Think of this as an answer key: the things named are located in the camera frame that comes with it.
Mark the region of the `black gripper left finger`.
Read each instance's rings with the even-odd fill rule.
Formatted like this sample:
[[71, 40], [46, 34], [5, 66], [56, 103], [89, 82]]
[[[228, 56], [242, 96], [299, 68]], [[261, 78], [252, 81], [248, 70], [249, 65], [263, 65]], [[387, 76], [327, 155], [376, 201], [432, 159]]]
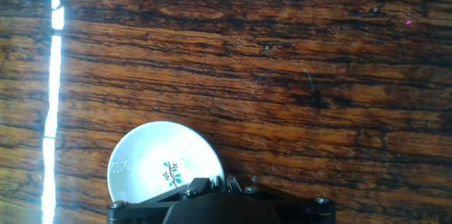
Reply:
[[160, 224], [175, 204], [211, 192], [224, 192], [223, 178], [194, 178], [188, 185], [137, 204], [115, 201], [107, 207], [107, 224]]

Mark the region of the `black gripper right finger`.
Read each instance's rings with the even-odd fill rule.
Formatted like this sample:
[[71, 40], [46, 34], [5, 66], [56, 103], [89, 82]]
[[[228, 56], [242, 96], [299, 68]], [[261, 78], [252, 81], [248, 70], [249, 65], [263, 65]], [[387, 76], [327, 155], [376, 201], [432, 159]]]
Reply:
[[226, 185], [228, 193], [271, 206], [281, 223], [335, 224], [335, 201], [330, 198], [294, 196], [245, 176], [228, 175]]

